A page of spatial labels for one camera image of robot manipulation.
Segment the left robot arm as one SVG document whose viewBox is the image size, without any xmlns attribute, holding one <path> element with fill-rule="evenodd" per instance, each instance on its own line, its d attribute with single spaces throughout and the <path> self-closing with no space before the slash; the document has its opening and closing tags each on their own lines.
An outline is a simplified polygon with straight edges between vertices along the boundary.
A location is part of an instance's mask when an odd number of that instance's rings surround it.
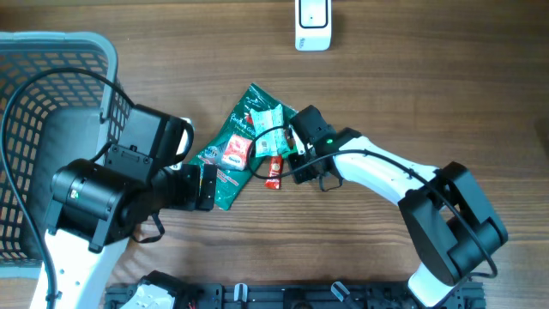
<svg viewBox="0 0 549 309">
<path fill-rule="evenodd" d="M 33 308 L 97 307 L 139 224 L 158 222 L 164 208 L 213 208 L 217 167 L 183 162 L 193 137 L 186 119 L 137 105 L 98 153 L 103 164 L 77 159 L 57 170 L 45 215 L 54 277 L 40 274 Z"/>
</svg>

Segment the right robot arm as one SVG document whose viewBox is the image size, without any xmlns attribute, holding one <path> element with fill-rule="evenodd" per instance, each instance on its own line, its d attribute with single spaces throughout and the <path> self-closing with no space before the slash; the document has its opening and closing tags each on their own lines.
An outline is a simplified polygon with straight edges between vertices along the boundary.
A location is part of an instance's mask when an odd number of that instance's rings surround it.
<svg viewBox="0 0 549 309">
<path fill-rule="evenodd" d="M 419 306 L 441 306 L 488 263 L 509 239 L 506 227 L 471 172 L 462 164 L 421 165 L 385 151 L 356 130 L 336 131 L 314 106 L 292 116 L 297 145 L 290 171 L 297 184 L 331 174 L 374 191 L 399 209 L 420 265 L 407 280 Z"/>
</svg>

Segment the red Kleenex tissue pack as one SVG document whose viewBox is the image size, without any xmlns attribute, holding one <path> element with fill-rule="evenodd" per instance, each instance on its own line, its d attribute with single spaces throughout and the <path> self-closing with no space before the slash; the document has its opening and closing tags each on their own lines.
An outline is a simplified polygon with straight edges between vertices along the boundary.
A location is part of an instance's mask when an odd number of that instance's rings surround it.
<svg viewBox="0 0 549 309">
<path fill-rule="evenodd" d="M 243 171 L 247 163 L 247 152 L 252 141 L 248 138 L 233 134 L 226 145 L 221 157 L 221 165 L 225 169 Z"/>
</svg>

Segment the grey black shopping basket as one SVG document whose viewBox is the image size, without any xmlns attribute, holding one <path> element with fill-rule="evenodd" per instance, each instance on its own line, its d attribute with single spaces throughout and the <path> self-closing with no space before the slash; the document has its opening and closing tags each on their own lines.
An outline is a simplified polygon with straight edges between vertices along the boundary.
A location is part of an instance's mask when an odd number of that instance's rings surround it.
<svg viewBox="0 0 549 309">
<path fill-rule="evenodd" d="M 1 34 L 1 104 L 29 78 L 54 68 L 80 68 L 116 82 L 118 55 L 97 33 Z M 40 78 L 12 108 L 7 156 L 21 198 L 39 230 L 51 199 L 51 178 L 74 159 L 91 158 L 116 142 L 130 106 L 110 87 L 85 75 Z M 1 180 L 1 276 L 39 277 L 42 257 L 7 179 Z"/>
</svg>

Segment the white wipes packet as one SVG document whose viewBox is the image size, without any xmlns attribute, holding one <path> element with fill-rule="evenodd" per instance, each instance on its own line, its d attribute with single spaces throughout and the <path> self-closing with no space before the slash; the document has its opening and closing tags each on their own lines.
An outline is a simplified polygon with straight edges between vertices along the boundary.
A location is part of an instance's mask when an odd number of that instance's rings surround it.
<svg viewBox="0 0 549 309">
<path fill-rule="evenodd" d="M 282 155 L 290 150 L 287 142 L 282 104 L 270 110 L 250 110 L 256 132 L 256 157 Z"/>
</svg>

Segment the red sauce sachet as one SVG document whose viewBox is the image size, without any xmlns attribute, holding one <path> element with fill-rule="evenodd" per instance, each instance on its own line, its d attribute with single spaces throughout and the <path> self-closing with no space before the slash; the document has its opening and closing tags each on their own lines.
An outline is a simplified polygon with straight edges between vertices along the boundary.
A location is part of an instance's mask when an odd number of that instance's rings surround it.
<svg viewBox="0 0 549 309">
<path fill-rule="evenodd" d="M 269 163 L 268 179 L 265 181 L 265 187 L 271 190 L 281 188 L 281 179 L 279 178 L 283 169 L 283 158 L 281 155 L 271 158 Z"/>
</svg>

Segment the green 3M gloves package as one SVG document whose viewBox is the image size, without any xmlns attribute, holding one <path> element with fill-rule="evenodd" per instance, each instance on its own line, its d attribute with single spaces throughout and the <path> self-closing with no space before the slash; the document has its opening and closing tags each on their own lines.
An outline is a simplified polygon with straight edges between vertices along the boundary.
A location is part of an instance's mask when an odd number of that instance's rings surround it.
<svg viewBox="0 0 549 309">
<path fill-rule="evenodd" d="M 246 166 L 245 154 L 236 154 L 234 161 L 228 160 L 229 147 L 239 142 L 251 142 L 256 137 L 254 120 L 262 112 L 281 118 L 273 121 L 274 126 L 287 124 L 297 113 L 252 83 L 229 113 L 217 136 L 190 160 L 191 164 L 199 167 L 218 167 L 214 203 L 221 209 L 231 208 L 233 201 L 252 177 L 251 173 L 259 168 L 265 157 L 286 153 L 289 150 L 286 142 L 279 142 L 277 149 L 273 151 L 264 151 L 262 146 L 257 144 L 255 151 L 259 156 L 250 160 L 250 167 Z"/>
</svg>

